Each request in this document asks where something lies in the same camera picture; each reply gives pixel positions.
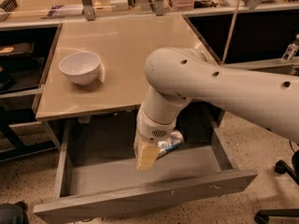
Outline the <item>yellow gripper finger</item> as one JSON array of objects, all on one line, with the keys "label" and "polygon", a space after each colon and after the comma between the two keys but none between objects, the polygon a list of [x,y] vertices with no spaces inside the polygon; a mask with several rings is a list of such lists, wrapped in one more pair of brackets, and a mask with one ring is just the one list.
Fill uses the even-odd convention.
[{"label": "yellow gripper finger", "polygon": [[138,129],[136,129],[136,131],[135,131],[135,141],[134,141],[134,152],[135,152],[135,157],[136,158],[138,158],[139,141],[140,141],[140,135],[139,135]]},{"label": "yellow gripper finger", "polygon": [[160,148],[151,142],[141,142],[137,146],[137,162],[136,169],[138,171],[149,170],[155,163],[158,155],[160,153]]}]

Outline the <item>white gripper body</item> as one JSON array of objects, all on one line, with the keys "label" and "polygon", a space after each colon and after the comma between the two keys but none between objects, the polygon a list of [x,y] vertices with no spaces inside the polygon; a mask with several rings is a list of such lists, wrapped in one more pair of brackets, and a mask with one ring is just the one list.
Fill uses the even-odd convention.
[{"label": "white gripper body", "polygon": [[143,106],[140,106],[136,118],[136,130],[145,140],[158,142],[167,139],[175,128],[173,120],[169,124],[161,124],[151,120],[145,113]]}]

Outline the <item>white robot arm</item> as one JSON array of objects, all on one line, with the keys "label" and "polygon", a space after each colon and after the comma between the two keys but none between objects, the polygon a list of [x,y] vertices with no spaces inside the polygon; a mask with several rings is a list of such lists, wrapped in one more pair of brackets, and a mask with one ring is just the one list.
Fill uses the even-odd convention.
[{"label": "white robot arm", "polygon": [[136,120],[136,168],[148,170],[192,100],[212,104],[299,143],[299,77],[222,67],[194,49],[163,48],[145,62],[149,91]]}]

